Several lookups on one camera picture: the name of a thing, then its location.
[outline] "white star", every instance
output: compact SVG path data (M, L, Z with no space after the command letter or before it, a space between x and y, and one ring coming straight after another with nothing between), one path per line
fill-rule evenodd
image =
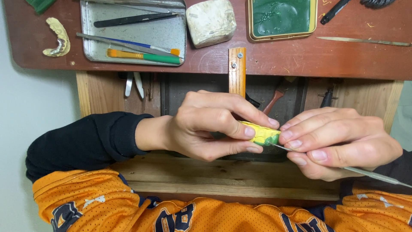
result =
M358 197L358 200L360 200L362 198L369 198L366 194L358 194L356 196Z
M385 208L388 208L390 206L394 206L393 204L390 204L383 196L381 196L380 201L382 201L384 203Z
M83 209L84 208L86 208L88 205L90 205L93 201L100 201L101 203L103 203L103 202L105 202L106 201L106 199L105 199L105 197L104 197L104 195L103 196L99 196L99 197L96 197L95 199L92 199L92 200L84 200L86 203L84 204L84 206L83 206Z

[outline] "wrist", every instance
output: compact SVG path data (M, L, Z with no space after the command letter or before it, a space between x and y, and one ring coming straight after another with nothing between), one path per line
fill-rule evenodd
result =
M167 150L167 128L172 116L145 118L136 126L136 146L142 151Z

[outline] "fingernail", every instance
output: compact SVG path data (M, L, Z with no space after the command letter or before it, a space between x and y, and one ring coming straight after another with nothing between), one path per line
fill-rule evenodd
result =
M285 125L281 126L281 131L287 130L289 127L290 125L286 123Z
M259 153L259 150L255 147L248 147L246 148L246 151L251 152L251 153Z
M273 118L269 118L270 124L272 124L274 127L278 128L279 127L279 122L274 120Z
M298 148L302 145L302 141L300 140L293 140L288 142L289 146L291 146L292 148Z
M314 150L311 152L312 157L316 161L325 161L328 159L328 155L324 151Z
M280 136L282 136L285 140L290 139L293 136L292 131L287 130L287 131L283 131Z
M246 126L245 135L249 138L253 138L255 136L255 130L250 126Z
M307 164L306 160L299 157L291 158L290 160L298 166L305 166Z

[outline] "black marker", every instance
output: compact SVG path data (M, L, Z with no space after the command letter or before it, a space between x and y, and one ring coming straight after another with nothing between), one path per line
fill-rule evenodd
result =
M337 15L339 13L340 10L342 10L346 4L348 4L351 0L340 0L338 3L336 3L336 5L334 7L332 7L332 9L330 9L330 11L328 13L325 14L325 16L323 16L323 18L321 19L321 24L325 25L327 24L330 20L333 19L333 17L335 17L335 15Z

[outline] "green wax in tin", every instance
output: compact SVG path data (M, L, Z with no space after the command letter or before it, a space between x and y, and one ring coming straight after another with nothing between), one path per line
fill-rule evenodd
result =
M311 0L255 0L253 34L256 37L309 31Z
M256 141L255 141L255 143L257 145L260 145L260 146L271 146L271 143L272 144L278 144L278 140L279 140L279 134L274 135L274 136L269 137L269 138L266 138L265 143L256 142Z

